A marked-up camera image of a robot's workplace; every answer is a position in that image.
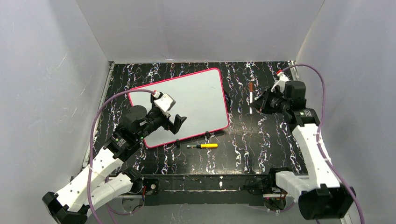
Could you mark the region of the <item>white marker pen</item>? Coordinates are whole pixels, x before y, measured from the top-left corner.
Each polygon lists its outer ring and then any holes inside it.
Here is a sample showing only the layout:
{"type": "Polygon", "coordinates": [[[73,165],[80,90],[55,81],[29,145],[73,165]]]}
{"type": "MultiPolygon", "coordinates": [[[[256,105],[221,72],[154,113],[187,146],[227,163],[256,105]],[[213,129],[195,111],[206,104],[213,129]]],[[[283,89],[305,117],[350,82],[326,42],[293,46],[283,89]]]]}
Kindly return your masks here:
{"type": "Polygon", "coordinates": [[[254,92],[254,83],[252,81],[249,82],[249,114],[253,114],[252,102],[253,102],[253,92],[254,92]]]}

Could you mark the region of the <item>pink framed whiteboard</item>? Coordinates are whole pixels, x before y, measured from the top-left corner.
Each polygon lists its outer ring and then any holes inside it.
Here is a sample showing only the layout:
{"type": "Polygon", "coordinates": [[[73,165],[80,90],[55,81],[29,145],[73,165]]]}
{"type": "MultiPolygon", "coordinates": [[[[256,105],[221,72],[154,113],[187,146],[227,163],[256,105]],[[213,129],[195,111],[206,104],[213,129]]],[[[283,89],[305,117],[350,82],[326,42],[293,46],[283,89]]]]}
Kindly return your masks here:
{"type": "Polygon", "coordinates": [[[150,95],[139,89],[169,94],[176,102],[170,110],[170,120],[174,121],[177,114],[187,118],[177,134],[160,127],[144,138],[148,148],[197,137],[229,126],[221,73],[217,68],[143,85],[136,88],[137,92],[129,94],[131,105],[142,105],[150,110],[150,95]]]}

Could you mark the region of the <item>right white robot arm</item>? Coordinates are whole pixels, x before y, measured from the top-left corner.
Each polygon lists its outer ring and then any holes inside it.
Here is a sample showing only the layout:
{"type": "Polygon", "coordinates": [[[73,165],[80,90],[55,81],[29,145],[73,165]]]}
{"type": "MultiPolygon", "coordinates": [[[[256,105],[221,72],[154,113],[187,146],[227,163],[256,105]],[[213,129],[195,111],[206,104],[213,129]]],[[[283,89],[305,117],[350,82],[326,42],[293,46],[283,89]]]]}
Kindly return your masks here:
{"type": "Polygon", "coordinates": [[[297,141],[308,171],[299,177],[290,168],[271,168],[268,185],[287,192],[298,204],[304,219],[341,219],[353,203],[355,192],[348,192],[329,167],[325,147],[318,147],[320,120],[306,107],[306,86],[301,81],[278,81],[252,103],[264,114],[282,114],[297,141]]]}

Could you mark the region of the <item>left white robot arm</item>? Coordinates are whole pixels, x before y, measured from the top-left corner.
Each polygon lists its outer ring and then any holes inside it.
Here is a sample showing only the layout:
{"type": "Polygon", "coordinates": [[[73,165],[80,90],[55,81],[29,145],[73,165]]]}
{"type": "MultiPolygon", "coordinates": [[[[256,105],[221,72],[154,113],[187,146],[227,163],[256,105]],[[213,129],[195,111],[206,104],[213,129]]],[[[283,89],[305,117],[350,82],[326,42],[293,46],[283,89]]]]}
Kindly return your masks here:
{"type": "Polygon", "coordinates": [[[126,169],[107,183],[103,181],[140,150],[145,137],[160,127],[176,134],[187,119],[176,115],[171,122],[169,117],[155,105],[150,111],[141,105],[132,106],[93,162],[62,189],[43,196],[42,201],[53,219],[58,224],[84,224],[94,210],[115,197],[140,191],[142,176],[134,168],[126,169]]]}

